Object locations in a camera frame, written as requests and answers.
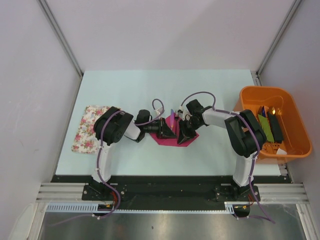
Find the pink paper napkin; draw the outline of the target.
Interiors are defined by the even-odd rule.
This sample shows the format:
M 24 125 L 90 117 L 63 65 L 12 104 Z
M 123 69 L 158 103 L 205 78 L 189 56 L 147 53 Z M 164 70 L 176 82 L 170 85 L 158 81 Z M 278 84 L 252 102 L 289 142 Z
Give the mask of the pink paper napkin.
M 172 129 L 172 131 L 176 134 L 176 138 L 173 139 L 159 139 L 157 138 L 157 136 L 154 133 L 149 133 L 150 136 L 161 146 L 168 146 L 168 147 L 188 147 L 193 141 L 195 141 L 198 137 L 199 134 L 196 134 L 196 137 L 194 139 L 188 140 L 187 142 L 183 143 L 182 145 L 178 145 L 177 144 L 177 140 L 179 137 L 179 133 L 180 133 L 180 118 L 179 120 L 175 120 L 174 122 L 174 127 Z M 170 116 L 168 116 L 165 119 L 167 125 L 170 127 Z

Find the black fork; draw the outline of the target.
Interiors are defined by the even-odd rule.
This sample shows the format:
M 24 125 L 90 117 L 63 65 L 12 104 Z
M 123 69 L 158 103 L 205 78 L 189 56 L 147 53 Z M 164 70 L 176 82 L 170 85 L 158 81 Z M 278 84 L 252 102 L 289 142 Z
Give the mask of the black fork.
M 178 120 L 180 119 L 180 111 L 179 111 L 179 110 L 176 110 L 176 111 L 175 111 L 174 119 L 175 119 L 176 121 L 178 121 Z

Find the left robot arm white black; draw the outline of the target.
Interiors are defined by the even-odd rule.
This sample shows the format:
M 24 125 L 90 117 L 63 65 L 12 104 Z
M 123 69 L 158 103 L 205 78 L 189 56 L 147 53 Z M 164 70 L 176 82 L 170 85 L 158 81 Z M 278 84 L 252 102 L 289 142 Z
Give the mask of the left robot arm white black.
M 98 141 L 95 170 L 92 178 L 97 184 L 93 194 L 100 200 L 105 200 L 115 189 L 107 184 L 111 178 L 111 154 L 122 137 L 134 142 L 140 142 L 145 134 L 155 134 L 158 139 L 175 139 L 177 135 L 167 125 L 166 120 L 159 115 L 154 119 L 148 110 L 138 112 L 136 120 L 128 112 L 112 106 L 94 123 L 93 130 Z

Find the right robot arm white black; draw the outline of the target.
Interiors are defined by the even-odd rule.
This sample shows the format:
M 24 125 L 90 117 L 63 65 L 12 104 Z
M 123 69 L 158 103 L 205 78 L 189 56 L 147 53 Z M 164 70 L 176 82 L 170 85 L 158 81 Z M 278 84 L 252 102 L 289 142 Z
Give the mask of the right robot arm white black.
M 237 154 L 235 171 L 232 176 L 231 196 L 242 201 L 249 194 L 248 187 L 254 180 L 253 171 L 258 155 L 267 141 L 261 125 L 253 112 L 245 109 L 230 112 L 213 106 L 202 106 L 198 100 L 186 105 L 187 111 L 179 120 L 177 144 L 181 145 L 196 137 L 196 130 L 202 126 L 216 126 L 226 129 L 232 149 Z

